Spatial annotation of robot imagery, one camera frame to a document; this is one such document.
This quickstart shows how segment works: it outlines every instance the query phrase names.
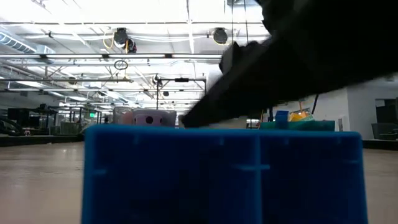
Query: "ceiling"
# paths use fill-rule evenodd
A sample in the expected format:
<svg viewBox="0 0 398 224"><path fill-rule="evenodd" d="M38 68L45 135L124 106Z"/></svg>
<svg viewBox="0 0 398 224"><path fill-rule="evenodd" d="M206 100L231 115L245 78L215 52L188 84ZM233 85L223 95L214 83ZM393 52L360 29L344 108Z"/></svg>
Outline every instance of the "ceiling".
<svg viewBox="0 0 398 224"><path fill-rule="evenodd" d="M108 47L111 45L113 32L118 27L127 29L129 37L137 45L138 54L222 54L232 39L244 45L248 41L264 40L269 35L261 22L261 7L254 5L253 0L246 2L245 12L242 5L236 5L232 10L224 0L8 0L0 3L0 29L28 45L47 46L56 54L123 54L124 49L115 45L107 48L104 45L104 41ZM217 27L224 28L229 36L225 45L217 44L212 38ZM20 54L6 45L0 45L0 53ZM113 66L116 60L60 58L52 60L52 64L19 58L7 61L32 71L30 78L38 78L35 75L43 78L43 75L49 74L54 80L102 78L107 81L100 83L100 87L112 89L154 88L152 79L156 74L160 78L203 78L207 80L208 88L221 75L217 58L129 59L126 60L129 67L121 71ZM133 82L115 80L124 77ZM48 84L63 88L88 86L83 82L75 86L57 82ZM199 99L204 94L197 90L205 89L205 84L169 82L164 88L186 90L160 96L165 105L171 105L164 108L186 111L196 102L189 99ZM62 91L57 93L68 96ZM152 96L144 92L118 94L130 103L145 101L145 104L140 104L141 107L151 108L154 104L150 102L155 103L155 93ZM167 101L168 98L185 102L178 105L175 100Z"/></svg>

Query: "white wall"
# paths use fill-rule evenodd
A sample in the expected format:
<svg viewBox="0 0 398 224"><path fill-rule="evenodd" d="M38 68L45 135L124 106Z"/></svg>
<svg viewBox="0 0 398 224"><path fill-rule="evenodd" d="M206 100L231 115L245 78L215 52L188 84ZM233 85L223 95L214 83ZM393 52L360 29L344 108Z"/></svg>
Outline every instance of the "white wall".
<svg viewBox="0 0 398 224"><path fill-rule="evenodd" d="M313 108L315 96L309 96L308 100L302 103L302 108ZM278 106L274 108L276 110L288 110L290 112L298 111L300 109L299 103L289 102L288 105ZM347 89L341 89L336 91L331 91L329 93L324 93L319 95L317 107L315 108L314 118L317 121L328 120L335 121L335 131L338 131L338 120L343 119L343 130L349 131L349 116L348 116L348 99L347 99Z"/></svg>
<svg viewBox="0 0 398 224"><path fill-rule="evenodd" d="M28 97L21 96L19 93L0 93L0 109L8 108L37 108L41 103L48 106L58 106L61 98L49 95L39 95L29 92Z"/></svg>
<svg viewBox="0 0 398 224"><path fill-rule="evenodd" d="M372 123L376 123L376 99L395 99L398 85L362 84L348 90L349 123L363 139L373 139Z"/></svg>

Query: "blue plastic crate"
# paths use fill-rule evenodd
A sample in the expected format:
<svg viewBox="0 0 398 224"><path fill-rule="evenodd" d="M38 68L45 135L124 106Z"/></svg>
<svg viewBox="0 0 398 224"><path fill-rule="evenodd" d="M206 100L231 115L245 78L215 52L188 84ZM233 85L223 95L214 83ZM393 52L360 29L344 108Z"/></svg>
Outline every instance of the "blue plastic crate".
<svg viewBox="0 0 398 224"><path fill-rule="evenodd" d="M367 222L358 133L86 132L83 224Z"/></svg>

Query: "teal object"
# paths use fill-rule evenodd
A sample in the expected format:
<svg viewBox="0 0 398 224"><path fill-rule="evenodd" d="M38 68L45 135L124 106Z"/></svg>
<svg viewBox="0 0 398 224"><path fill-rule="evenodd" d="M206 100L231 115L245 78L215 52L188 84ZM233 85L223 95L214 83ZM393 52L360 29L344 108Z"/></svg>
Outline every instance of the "teal object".
<svg viewBox="0 0 398 224"><path fill-rule="evenodd" d="M298 131L334 131L335 121L293 121L287 123L287 128L281 128L277 121L263 122L260 129L287 129Z"/></svg>

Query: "gray floor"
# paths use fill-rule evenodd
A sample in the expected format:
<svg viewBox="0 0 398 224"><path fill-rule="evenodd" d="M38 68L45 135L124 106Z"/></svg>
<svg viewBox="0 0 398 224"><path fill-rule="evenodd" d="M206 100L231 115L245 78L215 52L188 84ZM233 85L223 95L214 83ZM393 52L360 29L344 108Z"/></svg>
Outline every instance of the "gray floor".
<svg viewBox="0 0 398 224"><path fill-rule="evenodd" d="M82 144L0 148L0 223L80 222ZM398 152L365 150L369 222L398 223Z"/></svg>

